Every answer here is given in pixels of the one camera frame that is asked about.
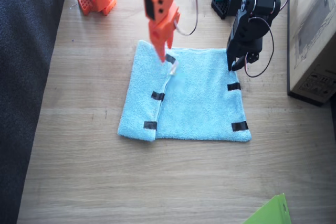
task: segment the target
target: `black cable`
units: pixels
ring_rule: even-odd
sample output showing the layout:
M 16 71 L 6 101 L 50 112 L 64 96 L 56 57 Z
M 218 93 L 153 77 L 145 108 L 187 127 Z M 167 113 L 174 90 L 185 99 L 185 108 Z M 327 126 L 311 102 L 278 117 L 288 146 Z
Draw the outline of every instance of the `black cable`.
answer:
M 261 75 L 266 71 L 266 69 L 268 68 L 269 64 L 271 63 L 271 60 L 272 60 L 272 57 L 273 57 L 273 54 L 274 54 L 274 39 L 273 39 L 272 30 L 271 30 L 269 24 L 268 24 L 263 18 L 260 18 L 260 17 L 253 17 L 253 18 L 250 18 L 248 21 L 250 22 L 251 19 L 261 19 L 264 23 L 266 23 L 266 25 L 268 26 L 268 30 L 269 30 L 269 32 L 271 33 L 272 44 L 273 44 L 273 51 L 272 51 L 271 57 L 269 58 L 269 61 L 268 61 L 268 63 L 267 63 L 267 66 L 265 67 L 265 69 L 264 69 L 261 73 L 257 74 L 256 76 L 250 76 L 250 75 L 248 74 L 248 72 L 247 72 L 247 55 L 248 55 L 248 53 L 246 54 L 246 56 L 245 56 L 245 66 L 244 66 L 245 73 L 246 73 L 247 76 L 249 76 L 250 78 L 256 78 L 256 77 L 258 77 L 258 76 L 261 76 Z
M 286 0 L 286 2 L 280 7 L 280 11 L 287 5 L 288 1 L 289 1 L 289 0 Z

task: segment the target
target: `dark gray fabric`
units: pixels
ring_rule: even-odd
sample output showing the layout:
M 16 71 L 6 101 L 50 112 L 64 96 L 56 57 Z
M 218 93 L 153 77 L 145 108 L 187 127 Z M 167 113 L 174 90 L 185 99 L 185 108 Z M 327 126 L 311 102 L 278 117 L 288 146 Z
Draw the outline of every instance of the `dark gray fabric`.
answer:
M 336 141 L 336 94 L 330 99 L 331 114 L 332 114 L 332 123 L 334 125 L 334 135 Z
M 0 0 L 0 223 L 16 223 L 64 0 Z

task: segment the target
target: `towel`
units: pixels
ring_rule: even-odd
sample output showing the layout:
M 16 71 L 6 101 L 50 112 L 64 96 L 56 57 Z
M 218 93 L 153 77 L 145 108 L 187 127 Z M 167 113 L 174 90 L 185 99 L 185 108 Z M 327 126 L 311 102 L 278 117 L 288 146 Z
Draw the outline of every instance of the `towel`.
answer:
M 153 46 L 139 41 L 118 134 L 150 142 L 247 142 L 241 94 L 237 73 L 228 71 L 226 49 L 172 48 L 160 64 Z

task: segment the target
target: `wooden table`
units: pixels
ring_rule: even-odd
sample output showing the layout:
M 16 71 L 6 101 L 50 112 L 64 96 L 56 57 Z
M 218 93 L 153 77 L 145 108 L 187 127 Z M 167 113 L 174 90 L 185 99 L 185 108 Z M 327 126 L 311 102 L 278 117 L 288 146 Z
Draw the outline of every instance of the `wooden table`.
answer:
M 336 146 L 330 106 L 286 95 L 287 15 L 274 20 L 275 54 L 257 79 L 239 71 L 253 139 L 246 144 L 117 136 L 138 40 L 142 0 L 84 17 L 65 0 L 18 223 L 242 223 L 285 193 L 293 223 L 335 223 Z M 176 0 L 191 29 L 194 0 Z M 199 0 L 199 26 L 175 47 L 225 47 L 233 18 Z M 271 52 L 265 36 L 259 72 Z

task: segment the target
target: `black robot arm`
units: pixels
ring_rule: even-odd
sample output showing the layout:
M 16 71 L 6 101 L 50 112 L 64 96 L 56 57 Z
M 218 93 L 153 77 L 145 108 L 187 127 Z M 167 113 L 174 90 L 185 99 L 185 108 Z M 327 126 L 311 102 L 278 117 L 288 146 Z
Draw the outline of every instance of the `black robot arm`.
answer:
M 259 59 L 263 36 L 268 33 L 273 19 L 280 11 L 280 0 L 242 0 L 227 42 L 228 69 L 236 71 L 245 64 Z

